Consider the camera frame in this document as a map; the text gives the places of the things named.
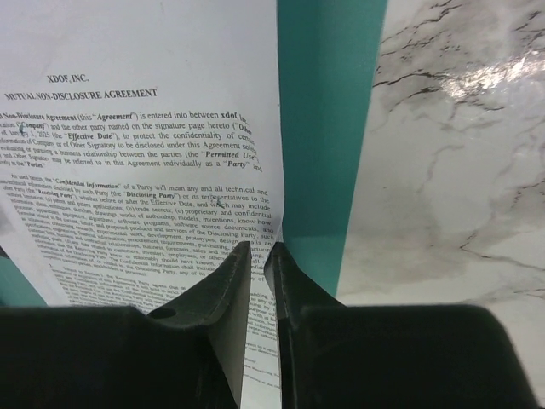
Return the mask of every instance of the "paper document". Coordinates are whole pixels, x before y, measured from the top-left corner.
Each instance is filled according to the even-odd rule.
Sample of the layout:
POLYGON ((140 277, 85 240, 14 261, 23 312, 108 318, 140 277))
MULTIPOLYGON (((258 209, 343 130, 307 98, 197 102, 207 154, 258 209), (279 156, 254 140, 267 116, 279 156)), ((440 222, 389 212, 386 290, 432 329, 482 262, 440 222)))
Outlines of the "paper document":
POLYGON ((0 10, 0 245, 49 305, 148 312, 250 240, 243 406, 279 407, 276 2, 0 10))

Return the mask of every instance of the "gray marble veining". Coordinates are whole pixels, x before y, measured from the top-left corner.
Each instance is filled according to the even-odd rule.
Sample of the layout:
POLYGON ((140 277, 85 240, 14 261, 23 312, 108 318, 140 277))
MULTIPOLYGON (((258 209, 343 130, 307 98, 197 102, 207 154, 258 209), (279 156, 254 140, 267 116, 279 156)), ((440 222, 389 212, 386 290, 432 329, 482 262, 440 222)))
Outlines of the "gray marble veining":
POLYGON ((472 302, 545 402, 545 0, 390 0, 338 297, 472 302))

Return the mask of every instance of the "teal panel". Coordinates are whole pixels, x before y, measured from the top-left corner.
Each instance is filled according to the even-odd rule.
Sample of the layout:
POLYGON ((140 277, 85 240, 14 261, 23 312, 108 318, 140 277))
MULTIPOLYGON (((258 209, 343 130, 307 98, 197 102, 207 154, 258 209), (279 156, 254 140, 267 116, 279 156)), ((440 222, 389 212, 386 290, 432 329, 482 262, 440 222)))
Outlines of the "teal panel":
POLYGON ((386 0, 278 0, 284 242, 335 295, 386 0))
POLYGON ((42 307, 43 299, 19 269, 0 257, 0 303, 14 307, 42 307))

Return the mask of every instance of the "white marble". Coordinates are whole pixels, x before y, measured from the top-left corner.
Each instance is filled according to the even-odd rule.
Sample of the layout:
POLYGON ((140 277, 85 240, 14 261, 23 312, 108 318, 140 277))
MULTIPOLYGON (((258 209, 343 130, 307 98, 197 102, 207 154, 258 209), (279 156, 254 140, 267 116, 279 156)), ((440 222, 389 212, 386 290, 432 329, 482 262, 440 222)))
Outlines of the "white marble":
POLYGON ((545 406, 544 34, 545 0, 390 0, 338 297, 485 305, 545 406))

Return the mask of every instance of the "teal wall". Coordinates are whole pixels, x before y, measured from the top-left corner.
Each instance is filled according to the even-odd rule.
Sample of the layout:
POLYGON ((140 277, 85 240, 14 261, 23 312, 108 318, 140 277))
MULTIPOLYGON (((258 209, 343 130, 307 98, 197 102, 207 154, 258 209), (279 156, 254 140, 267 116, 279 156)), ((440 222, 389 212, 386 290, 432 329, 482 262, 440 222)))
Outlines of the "teal wall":
POLYGON ((284 242, 335 295, 386 0, 278 0, 284 242))
POLYGON ((25 276, 3 257, 0 257, 0 303, 17 307, 45 305, 25 276))

